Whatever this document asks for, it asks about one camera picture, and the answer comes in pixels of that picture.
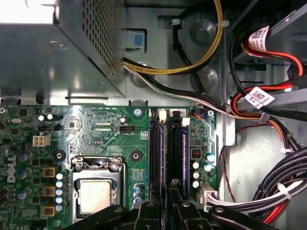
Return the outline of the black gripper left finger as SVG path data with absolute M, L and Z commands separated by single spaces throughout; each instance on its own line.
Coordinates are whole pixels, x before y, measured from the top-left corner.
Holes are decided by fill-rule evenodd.
M 161 229 L 161 191 L 151 184 L 150 200 L 136 204 L 132 210 L 120 205 L 104 208 L 68 227 L 67 230 L 159 230 Z

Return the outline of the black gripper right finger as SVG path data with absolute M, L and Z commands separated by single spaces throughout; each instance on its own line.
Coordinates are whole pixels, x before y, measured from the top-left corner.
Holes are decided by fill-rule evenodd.
M 208 212 L 183 200 L 181 180 L 173 178 L 167 186 L 170 226 L 173 230 L 275 230 L 276 228 L 225 206 L 213 206 Z

